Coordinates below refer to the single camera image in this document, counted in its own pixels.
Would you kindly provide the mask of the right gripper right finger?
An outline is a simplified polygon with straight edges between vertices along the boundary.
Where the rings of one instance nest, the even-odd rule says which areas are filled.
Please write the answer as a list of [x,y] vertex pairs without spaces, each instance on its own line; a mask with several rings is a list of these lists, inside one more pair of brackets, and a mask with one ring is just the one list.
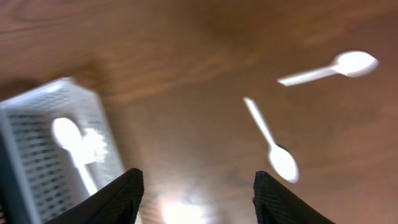
[[254,196],[258,224],[334,224],[267,172],[256,172]]

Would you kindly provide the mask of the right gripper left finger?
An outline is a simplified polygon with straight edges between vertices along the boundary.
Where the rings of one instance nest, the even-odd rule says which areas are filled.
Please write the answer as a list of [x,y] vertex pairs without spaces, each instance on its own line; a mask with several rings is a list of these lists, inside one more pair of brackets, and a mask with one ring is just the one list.
[[135,224],[143,195],[143,172],[132,168],[46,224]]

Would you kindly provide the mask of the white spoon diagonal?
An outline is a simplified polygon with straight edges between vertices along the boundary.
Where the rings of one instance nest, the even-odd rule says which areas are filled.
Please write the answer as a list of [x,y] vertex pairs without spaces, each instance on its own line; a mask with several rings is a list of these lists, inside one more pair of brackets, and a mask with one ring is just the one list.
[[299,180],[299,168],[295,159],[291,153],[277,144],[256,102],[246,96],[243,98],[243,101],[254,122],[264,136],[264,139],[268,143],[268,161],[271,167],[284,180],[290,183],[296,183]]

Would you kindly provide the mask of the white spoon vertical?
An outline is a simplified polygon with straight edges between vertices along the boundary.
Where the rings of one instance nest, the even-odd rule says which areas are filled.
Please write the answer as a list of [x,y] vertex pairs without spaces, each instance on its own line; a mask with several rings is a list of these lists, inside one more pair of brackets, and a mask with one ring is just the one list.
[[91,172],[86,167],[87,164],[95,161],[95,157],[91,150],[85,149],[83,136],[77,124],[69,118],[55,118],[51,124],[51,133],[55,142],[70,154],[73,165],[89,195],[97,193],[98,188]]

